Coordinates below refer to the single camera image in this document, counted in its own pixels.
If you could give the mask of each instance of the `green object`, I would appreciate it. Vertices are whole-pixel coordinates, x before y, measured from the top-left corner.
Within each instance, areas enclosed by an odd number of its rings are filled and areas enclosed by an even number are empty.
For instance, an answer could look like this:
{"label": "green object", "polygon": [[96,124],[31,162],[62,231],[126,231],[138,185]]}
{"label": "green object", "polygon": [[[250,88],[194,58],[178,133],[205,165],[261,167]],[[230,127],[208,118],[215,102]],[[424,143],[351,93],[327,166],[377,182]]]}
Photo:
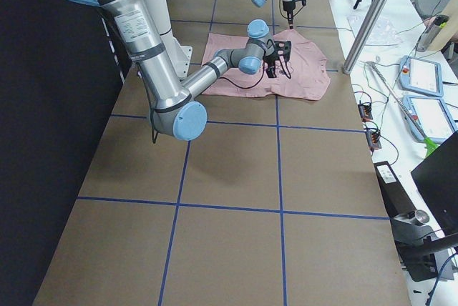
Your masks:
{"label": "green object", "polygon": [[424,138],[424,143],[427,145],[427,157],[434,152],[435,149],[439,147],[436,143],[434,143],[430,138]]}

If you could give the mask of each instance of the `pink shirt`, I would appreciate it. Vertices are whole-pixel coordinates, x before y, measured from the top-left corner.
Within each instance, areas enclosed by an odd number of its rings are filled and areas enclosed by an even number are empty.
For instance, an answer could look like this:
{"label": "pink shirt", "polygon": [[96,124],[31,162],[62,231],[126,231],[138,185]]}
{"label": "pink shirt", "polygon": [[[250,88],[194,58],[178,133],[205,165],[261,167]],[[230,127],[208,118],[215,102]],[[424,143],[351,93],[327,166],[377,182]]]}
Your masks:
{"label": "pink shirt", "polygon": [[[291,41],[291,59],[288,68],[291,79],[288,79],[277,62],[276,79],[269,79],[264,74],[263,80],[254,88],[240,89],[230,82],[219,79],[203,94],[227,95],[230,97],[264,97],[277,94],[283,97],[297,97],[307,100],[319,100],[326,92],[330,79],[326,73],[326,57],[310,40],[301,36],[296,30],[288,29],[273,36],[275,40]],[[203,56],[203,63],[210,61],[220,49],[242,49],[248,37],[225,36],[210,33]],[[255,84],[262,74],[261,69],[254,75],[247,75],[239,69],[229,69],[223,76],[242,87]]]}

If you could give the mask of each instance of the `white table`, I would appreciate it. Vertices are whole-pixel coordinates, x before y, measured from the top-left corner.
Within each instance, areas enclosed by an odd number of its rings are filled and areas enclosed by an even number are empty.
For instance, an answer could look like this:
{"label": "white table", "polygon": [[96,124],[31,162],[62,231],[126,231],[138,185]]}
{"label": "white table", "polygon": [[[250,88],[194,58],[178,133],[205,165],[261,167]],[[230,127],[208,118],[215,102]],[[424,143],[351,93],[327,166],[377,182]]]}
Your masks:
{"label": "white table", "polygon": [[[334,21],[336,22],[336,27],[342,28],[339,29],[339,39],[342,46],[342,51],[346,57],[350,51],[351,45],[354,42],[354,35],[351,31],[345,29],[350,29],[347,16],[357,15],[364,16],[371,5],[370,0],[363,0],[357,10],[353,10],[353,5],[356,0],[329,0],[331,4],[331,9],[333,12]],[[419,15],[416,13],[414,6],[411,4],[410,0],[388,0],[384,10],[381,13],[381,16],[384,16],[392,22],[394,27],[398,32],[405,29],[410,29],[413,26],[420,24],[422,22]],[[364,91],[371,95],[373,101],[385,101],[385,98],[369,88],[366,77],[364,75],[364,62],[365,61],[376,61],[376,57],[380,58],[379,63],[390,65],[394,63],[399,63],[400,59],[403,56],[409,55],[412,52],[412,49],[415,47],[416,41],[419,38],[420,34],[424,30],[424,25],[420,24],[410,31],[399,34],[402,38],[402,43],[396,46],[365,46],[362,51],[358,63],[351,72],[351,82],[353,84],[359,84],[363,87]],[[445,58],[442,54],[434,53],[430,51],[419,52],[416,55],[417,57],[428,56],[427,59],[431,61],[436,61],[441,64],[443,79],[446,82],[457,83],[458,80],[455,77],[453,71],[450,69]],[[391,85],[394,83],[395,78],[398,76],[398,66],[378,66],[380,72],[384,75],[388,82],[391,82]],[[375,89],[382,91],[384,94],[389,94],[388,90],[383,86],[383,84],[374,77],[371,73],[371,69],[366,67],[367,76],[369,78],[369,83]],[[361,90],[358,86],[354,86],[354,91]],[[402,97],[406,94],[415,94],[411,92],[406,92],[399,88],[399,85],[394,87],[396,94],[399,97]],[[361,94],[356,94],[356,99],[359,100]],[[444,85],[444,99],[447,103],[458,105],[458,87]],[[383,111],[384,105],[382,103],[373,104],[373,116],[374,121],[380,125],[381,123],[381,114]],[[458,119],[458,109],[449,107],[449,110],[454,117]],[[390,139],[399,150],[399,159],[397,163],[393,166],[396,175],[401,181],[404,189],[407,194],[410,196],[412,202],[415,204],[417,209],[423,209],[429,213],[431,212],[424,203],[421,195],[416,189],[415,183],[413,182],[410,171],[413,170],[425,157],[426,149],[423,143],[418,143],[414,140],[411,132],[406,125],[406,122],[403,119],[401,110],[396,102],[391,97],[387,105],[384,122],[381,128],[381,134],[386,138]],[[396,152],[394,148],[386,141],[382,139],[382,150],[374,152],[373,161],[388,161],[393,162],[396,158]],[[440,226],[437,224],[436,220],[432,218],[429,225],[432,226],[433,230],[437,230]],[[439,237],[442,237],[442,232],[437,232]],[[427,280],[423,282],[414,282],[410,278],[409,274],[406,272],[406,281],[409,289],[409,296],[413,306],[422,306],[428,298],[427,293],[431,290],[434,280]],[[413,293],[413,290],[421,291],[422,293]],[[434,293],[434,299],[432,305],[437,306],[456,306],[458,305],[458,274],[455,274],[455,281],[444,282],[441,281],[439,286]]]}

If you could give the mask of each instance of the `silver pole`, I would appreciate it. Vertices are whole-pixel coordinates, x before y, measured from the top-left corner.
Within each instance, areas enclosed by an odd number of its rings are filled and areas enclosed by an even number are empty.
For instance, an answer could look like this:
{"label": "silver pole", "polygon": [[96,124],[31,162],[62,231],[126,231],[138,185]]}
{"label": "silver pole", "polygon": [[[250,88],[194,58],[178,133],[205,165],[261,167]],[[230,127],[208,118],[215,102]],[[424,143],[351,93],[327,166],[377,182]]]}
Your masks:
{"label": "silver pole", "polygon": [[375,26],[377,19],[386,3],[386,0],[373,0],[372,5],[367,11],[367,15],[364,18],[361,29],[355,38],[355,42],[350,49],[349,55],[346,57],[346,61],[343,64],[344,74],[350,74],[351,70],[358,60],[359,54],[363,50],[364,45],[371,34],[373,27]]}

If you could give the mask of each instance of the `black wall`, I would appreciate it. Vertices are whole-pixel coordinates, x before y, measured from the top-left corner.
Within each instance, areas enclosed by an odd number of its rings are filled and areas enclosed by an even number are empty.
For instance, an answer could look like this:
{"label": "black wall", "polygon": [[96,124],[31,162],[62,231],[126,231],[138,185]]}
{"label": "black wall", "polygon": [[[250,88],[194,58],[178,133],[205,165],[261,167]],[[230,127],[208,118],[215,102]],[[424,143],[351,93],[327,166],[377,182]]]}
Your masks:
{"label": "black wall", "polygon": [[121,80],[95,10],[65,0],[1,0],[0,49],[0,305],[30,305]]}

